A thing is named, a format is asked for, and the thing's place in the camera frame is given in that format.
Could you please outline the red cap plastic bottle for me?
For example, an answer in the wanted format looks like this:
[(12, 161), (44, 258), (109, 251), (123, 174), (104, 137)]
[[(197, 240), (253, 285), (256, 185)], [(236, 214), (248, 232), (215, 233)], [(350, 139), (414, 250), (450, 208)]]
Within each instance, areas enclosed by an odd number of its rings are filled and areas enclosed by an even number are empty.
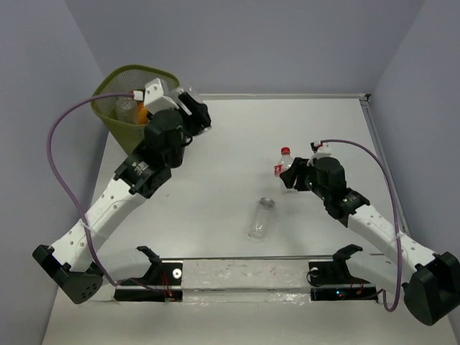
[(293, 188), (287, 188), (282, 181), (280, 175), (289, 169), (294, 161), (289, 147), (282, 147), (280, 150), (281, 158), (276, 165), (274, 165), (274, 176), (280, 181), (280, 188), (283, 193), (295, 193)]

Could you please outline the orange plastic bottle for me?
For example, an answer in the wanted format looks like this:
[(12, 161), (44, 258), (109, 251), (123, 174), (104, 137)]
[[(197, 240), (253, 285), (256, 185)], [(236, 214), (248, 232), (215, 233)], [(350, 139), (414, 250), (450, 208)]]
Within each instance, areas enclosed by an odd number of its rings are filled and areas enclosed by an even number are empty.
[(137, 124), (138, 125), (145, 125), (149, 119), (148, 119), (148, 110), (144, 107), (144, 104), (142, 102), (139, 102), (137, 104)]

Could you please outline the tall clear plastic bottle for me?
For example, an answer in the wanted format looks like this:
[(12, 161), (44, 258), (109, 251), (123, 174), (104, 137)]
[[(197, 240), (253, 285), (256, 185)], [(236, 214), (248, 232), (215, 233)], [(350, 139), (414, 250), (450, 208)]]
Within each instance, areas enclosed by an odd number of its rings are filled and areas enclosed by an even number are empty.
[(139, 102), (128, 97), (118, 97), (115, 105), (116, 119), (125, 124), (137, 124), (137, 104)]

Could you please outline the wide clear glass jar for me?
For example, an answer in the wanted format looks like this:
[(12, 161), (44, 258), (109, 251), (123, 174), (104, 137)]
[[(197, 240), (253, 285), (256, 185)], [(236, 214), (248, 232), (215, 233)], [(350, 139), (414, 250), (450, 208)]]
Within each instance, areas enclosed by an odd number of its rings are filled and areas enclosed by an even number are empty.
[(169, 94), (168, 96), (177, 104), (179, 105), (181, 108), (183, 109), (186, 109), (187, 106), (186, 104), (180, 100), (179, 96), (182, 95), (183, 93), (185, 93), (186, 95), (190, 96), (194, 101), (196, 101), (197, 103), (202, 103), (202, 99), (199, 95), (198, 92), (196, 92), (193, 88), (191, 88), (190, 86), (188, 87), (182, 87), (182, 86), (179, 86), (177, 88), (174, 88), (172, 89), (171, 91), (169, 91)]

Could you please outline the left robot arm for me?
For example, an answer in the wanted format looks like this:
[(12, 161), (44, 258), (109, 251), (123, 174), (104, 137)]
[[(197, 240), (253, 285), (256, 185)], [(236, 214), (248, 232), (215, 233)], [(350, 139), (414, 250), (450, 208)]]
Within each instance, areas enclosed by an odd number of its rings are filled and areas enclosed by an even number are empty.
[(75, 304), (91, 299), (105, 284), (132, 282), (148, 289), (167, 283), (162, 260), (149, 247), (101, 260), (97, 252), (126, 217), (151, 198), (180, 167), (185, 148), (211, 128), (208, 107), (189, 90), (178, 88), (172, 103), (145, 91), (148, 123), (144, 138), (115, 169), (106, 189), (79, 221), (51, 245), (32, 253), (38, 265)]

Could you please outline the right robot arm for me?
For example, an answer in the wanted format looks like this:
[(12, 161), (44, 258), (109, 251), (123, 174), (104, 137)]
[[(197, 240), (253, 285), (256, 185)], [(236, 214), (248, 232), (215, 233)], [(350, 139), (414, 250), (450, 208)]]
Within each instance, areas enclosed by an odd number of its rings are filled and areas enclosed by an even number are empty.
[(318, 196), (327, 214), (376, 247), (385, 258), (371, 269), (342, 257), (331, 263), (332, 276), (346, 282), (367, 278), (391, 294), (402, 289), (403, 301), (422, 324), (432, 326), (459, 307), (459, 260), (450, 252), (438, 254), (396, 231), (376, 208), (346, 184), (345, 171), (333, 157), (295, 158), (280, 173), (286, 188)]

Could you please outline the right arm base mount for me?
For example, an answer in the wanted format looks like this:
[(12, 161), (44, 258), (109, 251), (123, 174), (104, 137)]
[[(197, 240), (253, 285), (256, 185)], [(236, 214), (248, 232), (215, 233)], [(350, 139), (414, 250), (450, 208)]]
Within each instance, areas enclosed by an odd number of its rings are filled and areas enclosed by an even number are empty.
[(378, 301), (380, 292), (375, 285), (350, 274), (347, 260), (363, 249), (350, 244), (339, 249), (329, 261), (308, 263), (306, 273), (310, 285), (310, 300), (313, 302), (336, 302), (352, 300)]

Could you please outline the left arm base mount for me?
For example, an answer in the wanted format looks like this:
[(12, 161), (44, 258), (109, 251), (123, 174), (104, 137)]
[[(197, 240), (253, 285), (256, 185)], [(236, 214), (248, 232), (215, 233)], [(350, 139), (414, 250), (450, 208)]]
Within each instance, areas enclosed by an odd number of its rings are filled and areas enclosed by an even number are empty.
[(183, 300), (183, 261), (162, 260), (150, 248), (137, 247), (150, 266), (142, 277), (130, 278), (118, 285), (114, 300), (118, 302), (181, 302)]

